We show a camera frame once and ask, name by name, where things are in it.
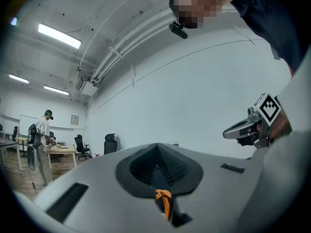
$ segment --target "cap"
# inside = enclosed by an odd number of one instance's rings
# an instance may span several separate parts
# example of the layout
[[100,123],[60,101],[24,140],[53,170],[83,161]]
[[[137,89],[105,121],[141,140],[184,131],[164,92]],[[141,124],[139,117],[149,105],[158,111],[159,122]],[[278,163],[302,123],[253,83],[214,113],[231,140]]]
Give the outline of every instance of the cap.
[[46,114],[46,113],[51,115],[51,120],[54,119],[54,117],[52,117],[52,111],[51,110],[46,110],[44,114]]
[[179,16],[178,5],[174,5],[174,3],[175,3],[174,0],[170,0],[169,6],[170,6],[170,9],[173,11],[174,15],[176,16],[178,23],[186,29],[197,29],[198,23],[193,21],[194,20],[193,18]]

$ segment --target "gray pants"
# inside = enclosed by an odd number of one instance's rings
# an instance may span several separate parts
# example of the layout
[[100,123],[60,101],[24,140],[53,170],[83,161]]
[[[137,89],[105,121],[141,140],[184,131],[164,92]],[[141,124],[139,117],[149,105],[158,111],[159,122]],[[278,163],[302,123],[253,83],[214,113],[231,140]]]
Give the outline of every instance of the gray pants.
[[36,148],[39,162],[39,170],[41,173],[41,177],[43,179],[43,185],[47,186],[52,182],[52,175],[49,165],[49,160],[47,156],[47,149],[45,146],[39,146]]

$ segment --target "black slot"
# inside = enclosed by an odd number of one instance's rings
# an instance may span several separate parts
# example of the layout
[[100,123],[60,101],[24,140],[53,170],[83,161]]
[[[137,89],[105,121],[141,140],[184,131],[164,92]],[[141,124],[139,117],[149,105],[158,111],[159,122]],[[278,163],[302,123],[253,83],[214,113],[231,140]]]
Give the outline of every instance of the black slot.
[[188,223],[192,220],[192,218],[186,213],[176,213],[173,212],[172,225],[174,227],[182,226],[185,223]]
[[46,211],[46,213],[55,220],[63,223],[87,189],[88,186],[75,183]]
[[221,167],[224,168],[224,169],[228,169],[230,171],[233,171],[233,172],[237,172],[237,173],[244,173],[244,171],[245,171],[244,167],[234,166],[234,165],[228,164],[228,163],[223,163],[221,165]]
[[154,198],[151,182],[156,166],[174,196],[190,194],[203,177],[203,169],[196,161],[161,143],[151,144],[121,160],[115,175],[132,196]]

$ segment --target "whiteboard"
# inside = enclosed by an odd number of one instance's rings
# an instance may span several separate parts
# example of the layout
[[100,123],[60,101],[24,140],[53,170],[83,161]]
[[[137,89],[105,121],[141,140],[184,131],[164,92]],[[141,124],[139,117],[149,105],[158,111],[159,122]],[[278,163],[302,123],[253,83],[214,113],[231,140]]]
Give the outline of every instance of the whiteboard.
[[21,135],[28,135],[29,127],[38,121],[38,118],[20,115],[18,133]]

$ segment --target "white shirt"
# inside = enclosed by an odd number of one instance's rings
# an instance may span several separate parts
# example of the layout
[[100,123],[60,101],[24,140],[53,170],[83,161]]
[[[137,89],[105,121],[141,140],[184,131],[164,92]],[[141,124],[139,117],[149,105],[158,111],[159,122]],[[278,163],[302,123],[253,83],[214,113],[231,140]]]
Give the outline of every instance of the white shirt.
[[50,125],[49,121],[46,120],[45,117],[42,117],[40,121],[38,122],[38,126],[40,129],[40,134],[42,134],[41,137],[41,143],[44,146],[43,151],[46,151],[46,138],[45,136],[50,136]]

